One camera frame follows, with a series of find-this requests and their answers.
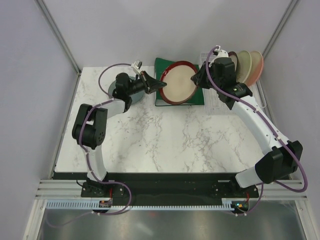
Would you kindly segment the dark rimmed beige plate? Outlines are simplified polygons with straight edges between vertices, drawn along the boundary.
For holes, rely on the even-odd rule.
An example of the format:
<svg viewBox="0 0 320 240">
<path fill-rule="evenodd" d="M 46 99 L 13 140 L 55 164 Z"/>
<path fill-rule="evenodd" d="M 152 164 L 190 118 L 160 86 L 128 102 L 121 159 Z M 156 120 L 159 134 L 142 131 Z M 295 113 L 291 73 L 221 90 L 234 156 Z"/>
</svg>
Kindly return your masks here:
<svg viewBox="0 0 320 240">
<path fill-rule="evenodd" d="M 239 65 L 239 58 L 238 58 L 237 53 L 234 51 L 230 51 L 228 53 L 228 55 L 229 55 L 229 58 L 231 59 L 231 61 L 234 63 L 235 73 L 238 74 L 240 65 Z"/>
</svg>

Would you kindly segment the red rimmed cream plate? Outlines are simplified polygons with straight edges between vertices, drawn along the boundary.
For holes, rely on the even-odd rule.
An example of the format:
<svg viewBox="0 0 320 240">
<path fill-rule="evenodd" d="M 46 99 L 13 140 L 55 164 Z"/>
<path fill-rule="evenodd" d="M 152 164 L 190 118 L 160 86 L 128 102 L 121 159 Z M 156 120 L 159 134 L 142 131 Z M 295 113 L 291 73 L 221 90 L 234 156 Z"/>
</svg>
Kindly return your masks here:
<svg viewBox="0 0 320 240">
<path fill-rule="evenodd" d="M 195 65 L 185 60 L 170 64 L 160 77 L 166 84 L 159 90 L 162 99 L 169 105 L 185 104 L 198 89 L 191 80 L 197 72 Z"/>
</svg>

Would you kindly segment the grey-blue plate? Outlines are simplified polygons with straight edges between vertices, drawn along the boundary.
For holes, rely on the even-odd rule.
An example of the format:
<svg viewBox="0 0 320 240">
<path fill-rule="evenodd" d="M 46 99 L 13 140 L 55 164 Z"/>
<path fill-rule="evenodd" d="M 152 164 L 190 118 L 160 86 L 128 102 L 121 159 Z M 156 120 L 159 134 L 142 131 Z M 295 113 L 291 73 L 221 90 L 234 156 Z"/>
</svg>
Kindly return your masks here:
<svg viewBox="0 0 320 240">
<path fill-rule="evenodd" d="M 134 105 L 141 101 L 145 95 L 144 90 L 132 93 L 132 87 L 135 85 L 137 80 L 138 79 L 133 76 L 119 74 L 108 87 L 107 93 L 116 99 L 123 100 L 126 103 L 131 99 L 131 104 Z"/>
</svg>

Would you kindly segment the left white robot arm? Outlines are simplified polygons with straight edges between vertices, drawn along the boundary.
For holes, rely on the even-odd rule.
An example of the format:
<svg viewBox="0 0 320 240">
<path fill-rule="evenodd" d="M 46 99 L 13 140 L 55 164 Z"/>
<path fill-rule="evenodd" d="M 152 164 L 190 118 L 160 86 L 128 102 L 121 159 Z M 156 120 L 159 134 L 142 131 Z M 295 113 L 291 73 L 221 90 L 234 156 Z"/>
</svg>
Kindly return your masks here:
<svg viewBox="0 0 320 240">
<path fill-rule="evenodd" d="M 107 169 L 102 155 L 102 143 L 106 137 L 107 120 L 126 113 L 132 105 L 132 95 L 140 92 L 152 94 L 167 84 L 140 71 L 135 79 L 125 72 L 115 78 L 111 99 L 97 105 L 81 104 L 72 129 L 72 137 L 83 149 L 87 165 L 87 178 L 95 181 L 92 191 L 99 197 L 106 196 L 110 185 L 104 181 Z"/>
</svg>

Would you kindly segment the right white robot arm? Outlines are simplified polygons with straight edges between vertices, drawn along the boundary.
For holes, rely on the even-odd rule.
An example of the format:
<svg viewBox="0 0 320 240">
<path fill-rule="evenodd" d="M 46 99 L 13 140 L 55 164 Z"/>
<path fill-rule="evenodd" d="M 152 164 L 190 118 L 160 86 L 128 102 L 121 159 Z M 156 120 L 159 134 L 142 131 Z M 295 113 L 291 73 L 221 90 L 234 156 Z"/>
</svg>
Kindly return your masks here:
<svg viewBox="0 0 320 240">
<path fill-rule="evenodd" d="M 235 65 L 229 57 L 217 57 L 212 65 L 204 62 L 191 80 L 200 88 L 216 90 L 219 99 L 245 123 L 263 153 L 253 167 L 231 179 L 229 191 L 233 196 L 242 196 L 253 185 L 279 183 L 297 170 L 302 173 L 304 186 L 301 189 L 286 186 L 286 189 L 296 193 L 307 189 L 308 180 L 300 163 L 301 143 L 290 141 L 267 118 L 250 89 L 237 82 Z"/>
</svg>

